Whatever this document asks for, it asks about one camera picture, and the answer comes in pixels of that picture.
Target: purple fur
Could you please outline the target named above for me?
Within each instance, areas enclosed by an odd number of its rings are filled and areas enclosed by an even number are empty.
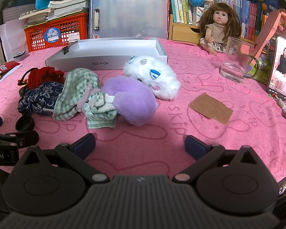
[[[156,112],[156,98],[152,90],[140,81],[124,76],[106,80],[102,91],[114,95],[113,105],[128,123],[143,126]]]

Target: white plush toy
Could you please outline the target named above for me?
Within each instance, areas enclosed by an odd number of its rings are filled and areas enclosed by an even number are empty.
[[[149,86],[154,95],[162,100],[173,100],[177,97],[181,83],[172,68],[152,56],[132,56],[124,65],[124,75],[135,78]]]

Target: pink blanket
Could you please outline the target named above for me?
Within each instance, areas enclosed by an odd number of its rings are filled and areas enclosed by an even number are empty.
[[[175,101],[159,101],[152,121],[140,128],[118,118],[116,129],[88,130],[83,114],[69,121],[54,121],[50,116],[33,114],[42,149],[73,143],[88,132],[96,136],[95,151],[88,163],[112,177],[114,174],[167,174],[170,177],[193,163],[184,149],[184,138],[191,134],[207,144],[219,143],[227,149],[241,145],[254,148],[277,181],[286,176],[286,120],[276,102],[255,80],[237,84],[223,78],[219,67],[223,55],[209,55],[198,46],[161,40],[169,64],[182,87]],[[0,84],[0,133],[14,132],[21,116],[17,80],[32,67],[43,67],[44,60],[59,48],[32,52],[23,66]],[[97,71],[102,83],[122,71]],[[228,124],[205,118],[188,107],[201,93],[220,100],[234,112]]]

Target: glass mug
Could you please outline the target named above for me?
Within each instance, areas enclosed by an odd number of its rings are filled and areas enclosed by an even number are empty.
[[[254,78],[259,70],[259,61],[252,56],[253,47],[243,40],[228,37],[220,75],[237,83],[242,83],[245,78]],[[256,70],[249,76],[247,69],[252,59],[256,62]]]

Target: green checkered cloth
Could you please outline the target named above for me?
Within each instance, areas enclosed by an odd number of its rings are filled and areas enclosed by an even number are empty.
[[[77,103],[89,82],[92,89],[100,87],[98,76],[89,69],[77,68],[68,72],[65,86],[54,107],[54,120],[67,121],[77,113]],[[95,101],[93,106],[89,107],[92,99]],[[105,92],[95,92],[88,98],[83,111],[87,117],[88,128],[116,127],[117,111],[112,104],[113,100],[114,97]]]

